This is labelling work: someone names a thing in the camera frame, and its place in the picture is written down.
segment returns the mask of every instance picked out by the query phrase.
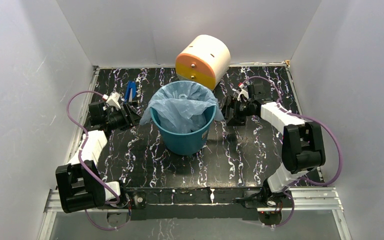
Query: gray wall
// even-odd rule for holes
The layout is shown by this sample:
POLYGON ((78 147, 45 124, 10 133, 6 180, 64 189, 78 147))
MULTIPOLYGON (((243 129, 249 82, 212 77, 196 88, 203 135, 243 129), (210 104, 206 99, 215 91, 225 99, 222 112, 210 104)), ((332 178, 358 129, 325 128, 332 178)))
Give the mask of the gray wall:
MULTIPOLYGON (((302 111, 342 144, 335 185, 353 239, 384 239, 384 1, 322 1, 291 72, 302 111)), ((327 150, 322 170, 331 178, 337 154, 327 150)))
POLYGON ((174 66, 198 35, 232 63, 291 59, 321 0, 57 0, 93 65, 174 66))
POLYGON ((91 77, 55 0, 0 0, 0 240, 37 238, 75 130, 68 98, 91 77))

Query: blue plastic bag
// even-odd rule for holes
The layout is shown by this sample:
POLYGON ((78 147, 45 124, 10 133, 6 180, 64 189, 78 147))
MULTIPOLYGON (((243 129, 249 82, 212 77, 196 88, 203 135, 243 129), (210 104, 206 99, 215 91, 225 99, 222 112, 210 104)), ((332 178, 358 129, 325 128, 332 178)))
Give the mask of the blue plastic bag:
POLYGON ((210 106, 216 107, 214 120, 223 121, 219 102, 210 89, 194 81, 175 81, 152 96, 139 124, 151 121, 153 108, 164 129, 177 134, 195 132, 207 124, 203 112, 210 106))

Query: black marble table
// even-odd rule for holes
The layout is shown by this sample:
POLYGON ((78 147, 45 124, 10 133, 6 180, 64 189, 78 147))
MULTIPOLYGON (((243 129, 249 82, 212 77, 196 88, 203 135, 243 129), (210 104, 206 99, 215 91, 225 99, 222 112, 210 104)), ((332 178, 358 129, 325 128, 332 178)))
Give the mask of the black marble table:
MULTIPOLYGON (((298 112, 284 66, 230 67, 214 90, 220 107, 233 88, 251 76, 273 80, 281 89, 284 107, 298 112)), ((128 81, 135 81, 137 112, 142 114, 161 86, 177 80, 174 68, 101 69, 94 90, 107 95, 117 91, 123 97, 128 81)), ((276 91, 265 84, 274 96, 276 91)), ((100 155, 98 170, 104 181, 123 180, 128 188, 258 187, 279 167, 281 146, 282 134, 254 116, 247 118, 246 126, 212 123, 203 149, 191 156, 179 156, 165 148, 156 125, 146 124, 115 130, 100 155)), ((320 181, 317 172, 308 177, 320 181)))

